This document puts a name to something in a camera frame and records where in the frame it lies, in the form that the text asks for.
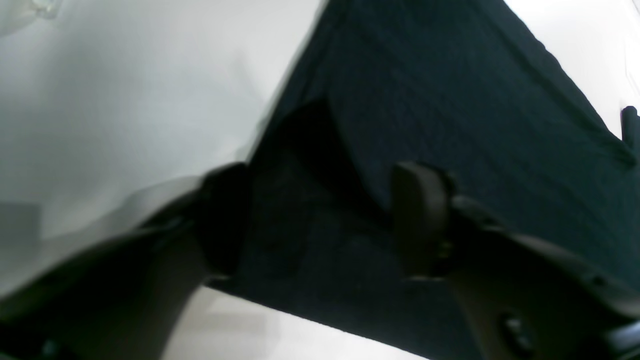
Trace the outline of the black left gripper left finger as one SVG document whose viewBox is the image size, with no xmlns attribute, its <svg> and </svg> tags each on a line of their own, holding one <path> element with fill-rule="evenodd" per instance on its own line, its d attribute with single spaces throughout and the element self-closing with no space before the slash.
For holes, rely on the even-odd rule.
<svg viewBox="0 0 640 360">
<path fill-rule="evenodd" d="M 3 296 L 1 358 L 160 359 L 194 292 L 236 273 L 249 220 L 249 166 L 210 171 L 139 227 Z"/>
</svg>

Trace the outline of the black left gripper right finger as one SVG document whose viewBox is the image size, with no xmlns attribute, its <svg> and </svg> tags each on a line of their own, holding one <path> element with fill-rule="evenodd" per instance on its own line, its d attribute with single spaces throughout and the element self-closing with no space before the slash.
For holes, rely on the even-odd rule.
<svg viewBox="0 0 640 360">
<path fill-rule="evenodd" d="M 637 360 L 639 294 L 548 241 L 503 226 L 420 162 L 394 165 L 393 230 L 404 273 L 442 280 L 486 360 Z"/>
</svg>

